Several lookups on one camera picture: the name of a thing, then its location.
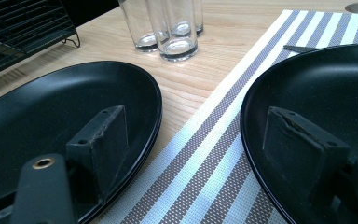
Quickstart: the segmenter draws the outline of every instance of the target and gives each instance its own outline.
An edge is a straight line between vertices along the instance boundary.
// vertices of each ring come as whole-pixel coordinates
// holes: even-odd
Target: black wire rack
[[[60,0],[0,0],[0,71],[66,40],[80,46]]]

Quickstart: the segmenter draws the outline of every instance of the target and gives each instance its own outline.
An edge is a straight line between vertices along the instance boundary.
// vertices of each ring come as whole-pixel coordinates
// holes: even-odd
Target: wooden table
[[[74,64],[121,61],[138,65],[156,79],[163,100],[162,124],[147,165],[284,9],[345,12],[345,6],[351,3],[350,0],[203,0],[204,34],[199,38],[199,51],[180,63],[165,62],[158,52],[137,51],[118,7],[77,28],[79,49],[69,42],[56,44],[1,72],[0,96]]]

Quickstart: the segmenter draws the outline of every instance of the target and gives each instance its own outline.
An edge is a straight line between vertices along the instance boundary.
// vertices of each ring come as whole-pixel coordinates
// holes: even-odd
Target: striped placemat
[[[283,45],[358,43],[358,14],[285,10],[101,223],[285,223],[244,154],[239,113]]]

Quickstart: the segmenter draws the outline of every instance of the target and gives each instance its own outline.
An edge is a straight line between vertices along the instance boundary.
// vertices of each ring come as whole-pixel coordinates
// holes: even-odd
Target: metal hole
[[[54,158],[44,158],[34,163],[32,166],[36,170],[45,169],[54,164]]]
[[[332,146],[332,147],[338,146],[337,143],[335,143],[335,142],[330,142],[330,141],[328,141],[327,144],[330,145],[330,146]]]

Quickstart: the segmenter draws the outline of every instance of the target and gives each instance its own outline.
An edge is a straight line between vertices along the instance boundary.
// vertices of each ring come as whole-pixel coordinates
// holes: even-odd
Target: black wall
[[[62,0],[62,4],[76,27],[118,7],[117,0]]]

